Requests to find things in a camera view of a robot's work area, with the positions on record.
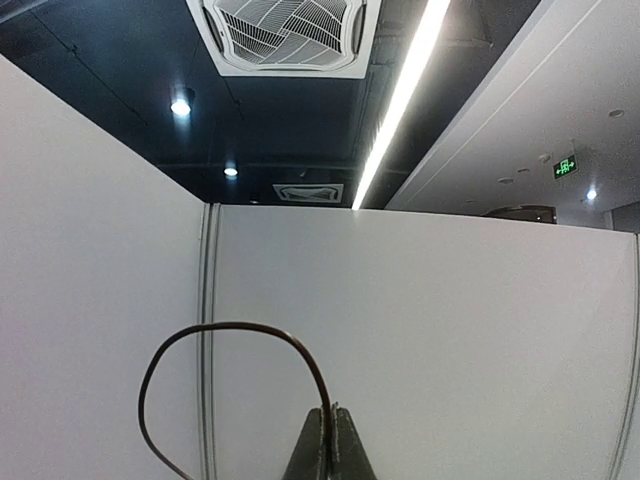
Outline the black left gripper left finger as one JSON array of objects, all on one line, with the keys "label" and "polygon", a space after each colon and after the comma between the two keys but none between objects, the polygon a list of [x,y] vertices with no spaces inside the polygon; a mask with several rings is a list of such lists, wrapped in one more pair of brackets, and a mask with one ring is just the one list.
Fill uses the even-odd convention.
[{"label": "black left gripper left finger", "polygon": [[283,474],[283,480],[325,480],[330,477],[331,420],[319,408],[311,409]]}]

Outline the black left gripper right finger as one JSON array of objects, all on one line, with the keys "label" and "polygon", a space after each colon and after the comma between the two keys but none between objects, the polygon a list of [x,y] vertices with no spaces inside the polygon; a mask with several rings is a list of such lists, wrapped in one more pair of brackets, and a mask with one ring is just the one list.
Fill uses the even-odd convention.
[{"label": "black left gripper right finger", "polygon": [[377,477],[349,410],[334,405],[332,423],[331,479],[376,480]]}]

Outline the small far ceiling vent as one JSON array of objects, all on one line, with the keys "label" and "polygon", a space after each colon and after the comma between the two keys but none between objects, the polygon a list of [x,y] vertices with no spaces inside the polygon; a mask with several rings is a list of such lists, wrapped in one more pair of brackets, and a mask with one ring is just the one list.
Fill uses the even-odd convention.
[{"label": "small far ceiling vent", "polygon": [[280,200],[294,203],[340,204],[343,184],[274,184]]}]

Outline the green exit sign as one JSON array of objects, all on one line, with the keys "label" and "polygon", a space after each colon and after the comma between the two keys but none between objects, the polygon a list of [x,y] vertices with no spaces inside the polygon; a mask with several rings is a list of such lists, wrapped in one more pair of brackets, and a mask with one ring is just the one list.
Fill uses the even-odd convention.
[{"label": "green exit sign", "polygon": [[578,170],[578,162],[575,153],[572,153],[553,165],[553,176],[555,180],[564,178]]}]

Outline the ceiling air vent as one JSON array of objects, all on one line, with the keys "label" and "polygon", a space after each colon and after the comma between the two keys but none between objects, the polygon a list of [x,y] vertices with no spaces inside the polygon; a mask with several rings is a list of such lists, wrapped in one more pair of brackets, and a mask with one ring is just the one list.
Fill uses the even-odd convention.
[{"label": "ceiling air vent", "polygon": [[189,1],[222,77],[366,76],[380,1]]}]

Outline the linear ceiling light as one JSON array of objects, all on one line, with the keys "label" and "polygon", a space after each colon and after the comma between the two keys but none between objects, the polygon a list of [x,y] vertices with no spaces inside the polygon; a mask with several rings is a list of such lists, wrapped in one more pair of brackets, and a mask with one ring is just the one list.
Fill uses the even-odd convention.
[{"label": "linear ceiling light", "polygon": [[425,6],[402,63],[388,109],[365,161],[351,205],[352,211],[358,211],[363,206],[424,69],[432,56],[449,6],[449,0],[430,0]]}]

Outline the left aluminium corner post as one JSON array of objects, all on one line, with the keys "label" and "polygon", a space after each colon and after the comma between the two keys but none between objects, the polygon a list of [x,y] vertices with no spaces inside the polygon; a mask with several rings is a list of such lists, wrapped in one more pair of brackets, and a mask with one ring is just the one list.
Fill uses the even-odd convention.
[{"label": "left aluminium corner post", "polygon": [[[218,237],[218,204],[206,204],[200,237],[198,279],[198,320],[210,324],[215,317],[216,242]],[[214,399],[213,399],[213,334],[197,335],[197,405],[200,435],[201,473],[204,479],[216,479]]]}]

